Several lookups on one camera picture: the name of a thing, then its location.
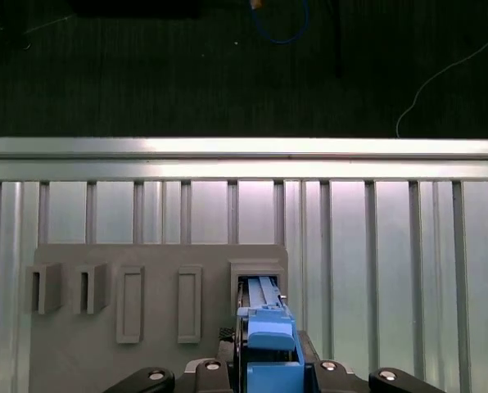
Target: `gray plastic board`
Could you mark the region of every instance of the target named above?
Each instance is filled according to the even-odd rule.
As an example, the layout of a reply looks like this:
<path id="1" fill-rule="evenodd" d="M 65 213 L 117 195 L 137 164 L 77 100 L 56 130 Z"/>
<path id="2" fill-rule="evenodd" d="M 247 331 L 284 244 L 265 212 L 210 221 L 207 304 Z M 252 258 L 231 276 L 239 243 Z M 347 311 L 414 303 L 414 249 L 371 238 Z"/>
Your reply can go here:
<path id="1" fill-rule="evenodd" d="M 25 275 L 29 391 L 100 393 L 156 366 L 179 377 L 216 355 L 219 329 L 235 324 L 234 281 L 254 272 L 287 293 L 280 246 L 40 246 Z"/>

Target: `blue cable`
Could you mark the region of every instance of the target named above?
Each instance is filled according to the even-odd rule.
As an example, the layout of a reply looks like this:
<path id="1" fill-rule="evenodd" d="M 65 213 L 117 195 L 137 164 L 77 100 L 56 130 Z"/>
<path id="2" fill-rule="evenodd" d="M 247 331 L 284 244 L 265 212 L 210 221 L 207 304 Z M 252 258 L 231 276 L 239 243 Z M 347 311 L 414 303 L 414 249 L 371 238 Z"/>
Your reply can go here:
<path id="1" fill-rule="evenodd" d="M 250 0 L 251 15 L 253 16 L 253 21 L 255 22 L 255 26 L 256 26 L 257 30 L 259 31 L 259 34 L 262 35 L 267 40 L 269 40 L 270 42 L 276 43 L 277 45 L 285 45 L 287 43 L 292 43 L 293 41 L 296 41 L 308 29 L 308 24 L 309 24 L 309 19 L 310 19 L 310 10 L 308 7 L 308 0 L 302 0 L 302 5 L 304 7 L 304 25 L 299 30 L 299 32 L 297 34 L 295 34 L 293 37 L 279 41 L 277 39 L 271 38 L 269 33 L 266 30 L 264 30 L 264 28 L 260 24 L 259 18 L 256 15 L 256 11 L 253 9 L 253 6 L 251 5 L 251 0 Z"/>

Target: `white cable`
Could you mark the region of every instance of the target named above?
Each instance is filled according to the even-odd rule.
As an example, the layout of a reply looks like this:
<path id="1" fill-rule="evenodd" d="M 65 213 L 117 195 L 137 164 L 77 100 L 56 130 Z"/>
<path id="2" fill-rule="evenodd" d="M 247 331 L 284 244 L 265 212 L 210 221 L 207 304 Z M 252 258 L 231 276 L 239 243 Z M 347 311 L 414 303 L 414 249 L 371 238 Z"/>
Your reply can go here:
<path id="1" fill-rule="evenodd" d="M 36 27 L 33 27 L 29 30 L 26 30 L 25 31 L 25 34 L 29 34 L 29 33 L 33 33 L 34 31 L 37 31 L 37 30 L 40 30 L 40 29 L 43 29 L 44 27 L 48 27 L 48 26 L 51 26 L 51 25 L 54 25 L 58 22 L 63 22 L 64 20 L 68 20 L 70 19 L 72 16 L 74 16 L 75 14 L 71 14 L 71 15 L 67 15 L 67 16 L 64 16 L 60 19 L 57 19 L 57 20 L 52 20 L 51 22 L 48 22 L 48 23 L 44 23 L 43 25 L 40 25 L 40 26 L 36 26 Z"/>
<path id="2" fill-rule="evenodd" d="M 417 105 L 417 100 L 418 100 L 418 96 L 420 95 L 420 93 L 423 91 L 423 89 L 432 81 L 434 80 L 435 78 L 437 78 L 438 76 L 441 76 L 442 74 L 444 74 L 446 71 L 448 70 L 451 70 L 452 68 L 456 67 L 456 66 L 459 66 L 463 63 L 465 63 L 466 61 L 468 60 L 471 60 L 473 57 L 475 57 L 476 55 L 478 55 L 479 53 L 483 52 L 486 48 L 488 47 L 488 42 L 486 44 L 484 44 L 480 49 L 478 49 L 476 52 L 472 53 L 470 56 L 468 57 L 464 57 L 462 60 L 459 60 L 459 61 L 456 61 L 455 63 L 453 64 L 450 64 L 448 65 L 446 68 L 444 68 L 443 70 L 437 72 L 435 75 L 433 75 L 430 79 L 428 79 L 426 82 L 424 82 L 422 84 L 422 86 L 420 88 L 418 88 L 417 92 L 415 93 L 415 98 L 413 99 L 413 103 L 411 104 L 411 106 L 406 109 L 402 115 L 400 115 L 399 119 L 397 120 L 397 125 L 395 127 L 395 135 L 396 137 L 400 138 L 400 122 L 402 121 L 402 119 L 415 107 L 415 105 Z"/>

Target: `black floor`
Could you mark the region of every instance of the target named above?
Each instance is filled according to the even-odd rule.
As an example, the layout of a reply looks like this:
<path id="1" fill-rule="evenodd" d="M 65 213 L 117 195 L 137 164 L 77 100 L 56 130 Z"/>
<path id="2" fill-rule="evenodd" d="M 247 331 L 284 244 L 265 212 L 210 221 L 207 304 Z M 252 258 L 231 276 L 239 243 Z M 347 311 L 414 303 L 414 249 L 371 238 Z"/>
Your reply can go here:
<path id="1" fill-rule="evenodd" d="M 35 1 L 30 28 L 70 14 Z M 325 0 L 286 46 L 257 34 L 246 0 L 209 1 L 198 20 L 73 16 L 32 32 L 0 61 L 0 136 L 392 138 L 421 83 L 488 40 L 488 2 L 341 0 L 338 79 Z M 282 38 L 301 15 L 300 0 L 261 12 Z M 400 130 L 488 138 L 488 48 L 428 86 Z"/>

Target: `screw head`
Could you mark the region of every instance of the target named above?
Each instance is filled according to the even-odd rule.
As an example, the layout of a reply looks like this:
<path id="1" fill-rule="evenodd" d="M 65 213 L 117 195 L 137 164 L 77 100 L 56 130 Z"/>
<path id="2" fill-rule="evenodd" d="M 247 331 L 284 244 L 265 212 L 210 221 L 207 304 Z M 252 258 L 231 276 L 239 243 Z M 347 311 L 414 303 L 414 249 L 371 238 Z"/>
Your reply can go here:
<path id="1" fill-rule="evenodd" d="M 378 375 L 386 379 L 387 381 L 394 381 L 395 379 L 397 379 L 397 376 L 391 371 L 381 371 Z"/>
<path id="2" fill-rule="evenodd" d="M 206 364 L 206 368 L 210 371 L 218 370 L 220 368 L 219 362 L 209 362 Z"/>
<path id="3" fill-rule="evenodd" d="M 322 368 L 328 371 L 333 371 L 335 368 L 337 368 L 337 365 L 333 362 L 322 362 L 320 365 L 322 366 Z"/>
<path id="4" fill-rule="evenodd" d="M 151 379 L 152 381 L 159 381 L 163 377 L 164 377 L 164 374 L 161 373 L 160 371 L 155 371 L 155 372 L 149 374 L 149 379 Z"/>

